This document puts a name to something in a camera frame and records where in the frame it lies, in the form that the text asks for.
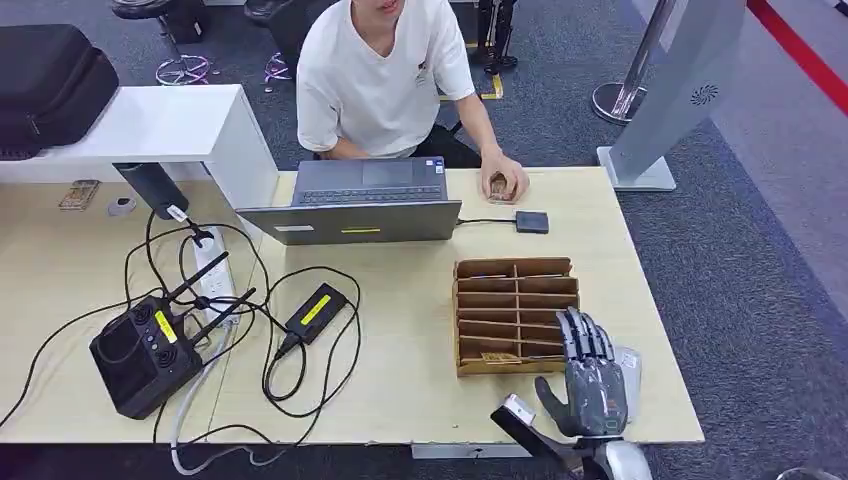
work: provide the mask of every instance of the small black box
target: small black box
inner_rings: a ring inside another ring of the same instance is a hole
[[[515,230],[519,233],[548,233],[548,214],[545,212],[515,212]]]

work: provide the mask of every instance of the laptop keyboard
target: laptop keyboard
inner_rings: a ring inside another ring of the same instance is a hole
[[[375,188],[357,190],[310,190],[303,192],[301,205],[345,203],[389,203],[441,200],[439,187]]]

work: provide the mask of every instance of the floor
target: floor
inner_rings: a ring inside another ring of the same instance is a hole
[[[588,96],[628,66],[644,29],[639,11],[650,9],[641,3],[649,0],[635,1],[636,8],[630,0],[518,4],[512,52],[521,64],[504,76],[506,97],[487,104],[505,151],[525,165],[591,165],[595,147],[615,140],[620,127],[596,118]],[[812,30],[810,42],[835,67],[848,66],[848,24],[837,22],[848,19],[816,0],[772,1],[799,31]],[[278,165],[293,168],[307,155],[295,138],[292,88],[266,94],[261,85],[274,50],[269,35],[237,8],[216,8],[213,17],[207,41],[189,50],[216,58],[223,72],[216,82],[245,86]],[[848,478],[848,268],[840,263],[848,261],[847,220],[839,209],[848,202],[837,162],[840,153],[845,158],[845,118],[832,115],[752,20],[743,32],[738,98],[667,156],[678,189],[619,195],[706,436],[701,445],[646,447],[658,479],[765,480],[801,464]],[[0,0],[0,24],[35,22],[78,25],[112,58],[125,85],[151,84],[164,56],[155,24],[119,20],[101,0]],[[455,119],[444,110],[445,123]],[[0,457],[0,473],[7,468],[3,476],[20,480],[69,471],[177,477],[165,454],[144,445],[5,446]],[[559,476],[532,459],[413,462],[402,447],[309,447],[265,469],[228,457],[199,478],[338,472],[374,479]]]

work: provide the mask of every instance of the sticker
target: sticker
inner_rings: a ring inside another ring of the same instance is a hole
[[[180,223],[183,223],[188,220],[188,215],[186,215],[185,212],[182,211],[182,209],[180,209],[180,207],[176,205],[171,205],[170,207],[168,207],[168,213],[171,214],[171,218]]]
[[[342,233],[380,233],[379,228],[345,228]]]
[[[504,407],[518,417],[524,425],[531,425],[533,419],[536,418],[536,413],[530,410],[514,393],[506,398]]]
[[[480,356],[489,364],[521,363],[521,359],[511,353],[483,352]]]
[[[636,368],[638,362],[639,359],[636,358],[636,355],[633,355],[632,353],[625,352],[624,355],[622,355],[621,357],[621,364],[628,368]]]
[[[177,335],[174,333],[174,329],[171,328],[171,324],[168,323],[168,319],[165,318],[165,314],[159,310],[153,315],[153,317],[156,318],[156,323],[159,324],[159,328],[162,330],[162,333],[165,334],[165,338],[167,338],[170,343],[176,342]]]
[[[315,315],[318,315],[318,312],[320,312],[321,309],[324,308],[324,305],[326,305],[327,302],[329,302],[329,301],[330,301],[329,295],[324,295],[323,297],[321,297],[321,300],[318,300],[318,303],[316,303],[315,306],[312,307],[312,310],[310,310],[309,313],[307,313],[303,317],[303,319],[300,321],[300,324],[301,325],[309,325],[309,322],[311,322],[312,319],[315,318]]]
[[[274,225],[274,230],[278,232],[313,232],[315,228],[312,225]]]

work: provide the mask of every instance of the metal pole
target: metal pole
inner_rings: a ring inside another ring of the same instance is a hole
[[[636,57],[630,64],[624,83],[605,83],[592,92],[592,107],[595,113],[604,120],[618,125],[627,125],[633,119],[639,105],[642,104],[642,99],[648,93],[639,84],[648,69],[651,51],[659,43],[660,35],[668,23],[668,17],[674,10],[675,3],[676,0],[657,0],[657,6],[654,7],[654,13],[651,14],[648,28],[636,51]]]

